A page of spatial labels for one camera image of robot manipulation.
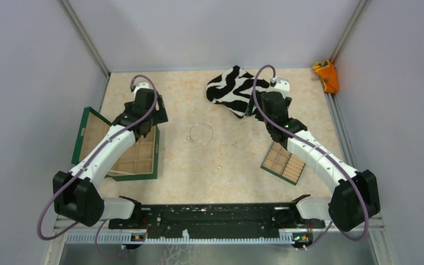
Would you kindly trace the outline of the green jewelry box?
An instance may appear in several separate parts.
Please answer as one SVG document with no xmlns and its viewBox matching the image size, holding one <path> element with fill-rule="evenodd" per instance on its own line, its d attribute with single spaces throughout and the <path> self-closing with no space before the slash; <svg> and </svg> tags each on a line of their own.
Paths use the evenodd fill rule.
<svg viewBox="0 0 424 265">
<path fill-rule="evenodd" d="M 98 144 L 109 136 L 111 122 L 91 107 L 85 107 L 79 123 L 71 163 L 77 165 L 90 157 Z M 160 130 L 153 126 L 146 136 L 133 144 L 125 144 L 116 151 L 107 177 L 117 182 L 140 181 L 158 178 Z"/>
</svg>

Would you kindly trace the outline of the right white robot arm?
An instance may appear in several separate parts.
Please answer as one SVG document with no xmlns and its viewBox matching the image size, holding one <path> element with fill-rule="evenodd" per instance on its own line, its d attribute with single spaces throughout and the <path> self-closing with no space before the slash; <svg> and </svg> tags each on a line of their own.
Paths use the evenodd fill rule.
<svg viewBox="0 0 424 265">
<path fill-rule="evenodd" d="M 257 93 L 252 90 L 256 117 L 266 125 L 272 140 L 301 159 L 328 187 L 330 197 L 306 196 L 289 212 L 295 227 L 304 227 L 310 219 L 331 221 L 349 232 L 380 213 L 377 178 L 370 170 L 360 171 L 340 160 L 312 135 L 300 120 L 288 116 L 290 97 L 279 88 Z"/>
</svg>

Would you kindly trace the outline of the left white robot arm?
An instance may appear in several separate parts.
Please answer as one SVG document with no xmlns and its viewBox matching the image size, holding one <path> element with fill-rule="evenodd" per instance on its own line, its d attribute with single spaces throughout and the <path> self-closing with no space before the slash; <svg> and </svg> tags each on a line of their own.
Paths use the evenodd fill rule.
<svg viewBox="0 0 424 265">
<path fill-rule="evenodd" d="M 68 172 L 52 180 L 54 210 L 77 223 L 93 226 L 100 220 L 121 219 L 131 229 L 139 227 L 143 213 L 130 198 L 102 198 L 103 179 L 118 159 L 153 127 L 168 120 L 161 95 L 147 83 L 135 85 L 134 100 L 112 122 L 100 143 Z"/>
</svg>

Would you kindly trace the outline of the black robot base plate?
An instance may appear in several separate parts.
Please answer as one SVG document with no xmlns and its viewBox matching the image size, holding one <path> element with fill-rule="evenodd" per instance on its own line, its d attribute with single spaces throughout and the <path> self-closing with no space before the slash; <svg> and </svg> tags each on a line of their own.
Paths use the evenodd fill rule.
<svg viewBox="0 0 424 265">
<path fill-rule="evenodd" d="M 323 229 L 325 222 L 303 219 L 296 202 L 234 204 L 144 204 L 131 218 L 112 219 L 110 229 L 146 229 L 148 239 L 276 239 L 281 229 Z"/>
</svg>

